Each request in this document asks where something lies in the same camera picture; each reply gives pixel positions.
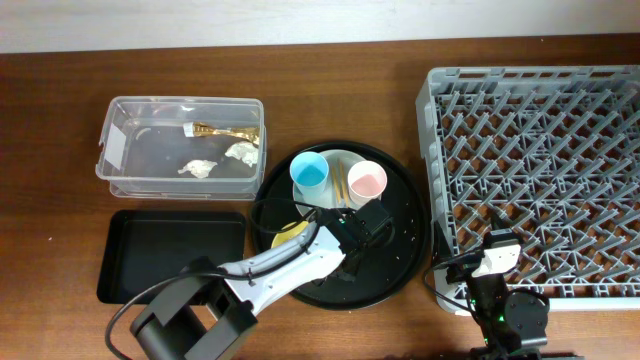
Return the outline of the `yellow bowl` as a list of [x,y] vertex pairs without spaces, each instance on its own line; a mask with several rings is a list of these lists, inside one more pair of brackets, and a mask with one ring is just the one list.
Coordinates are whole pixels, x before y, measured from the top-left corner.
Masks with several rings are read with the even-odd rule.
[[271,247],[275,248],[283,243],[291,240],[292,238],[301,234],[308,226],[308,221],[301,221],[299,223],[289,223],[282,228],[282,232],[277,233],[271,243]]

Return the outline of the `light blue plastic cup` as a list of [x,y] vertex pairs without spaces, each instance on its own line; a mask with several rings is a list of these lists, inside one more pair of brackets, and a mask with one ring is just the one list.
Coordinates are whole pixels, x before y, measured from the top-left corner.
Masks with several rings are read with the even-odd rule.
[[304,197],[317,197],[326,188],[329,164],[317,152],[301,152],[291,161],[289,173],[295,187]]

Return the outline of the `gold snack wrapper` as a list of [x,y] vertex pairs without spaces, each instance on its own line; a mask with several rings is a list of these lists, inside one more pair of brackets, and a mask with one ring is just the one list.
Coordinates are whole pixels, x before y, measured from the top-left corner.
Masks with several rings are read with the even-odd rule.
[[255,145],[260,142],[258,127],[215,128],[203,122],[187,122],[183,124],[183,132],[189,138],[224,135],[240,138]]

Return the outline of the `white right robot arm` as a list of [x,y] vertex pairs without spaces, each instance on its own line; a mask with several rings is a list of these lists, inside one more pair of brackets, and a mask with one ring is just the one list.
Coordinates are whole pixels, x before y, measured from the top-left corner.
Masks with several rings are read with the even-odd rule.
[[513,268],[519,247],[476,250],[435,264],[449,283],[464,282],[469,295],[463,309],[479,325],[485,345],[470,350],[470,359],[540,359],[547,344],[550,301],[530,290],[511,290],[504,274]]

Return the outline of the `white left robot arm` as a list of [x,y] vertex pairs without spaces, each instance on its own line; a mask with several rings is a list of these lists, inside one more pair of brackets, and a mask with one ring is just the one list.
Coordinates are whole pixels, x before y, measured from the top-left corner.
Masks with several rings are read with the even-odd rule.
[[304,227],[252,258],[213,266],[199,259],[151,287],[154,299],[130,332],[150,359],[230,359],[258,314],[307,283],[337,272],[353,280],[365,251],[393,239],[378,200],[357,210],[311,207]]

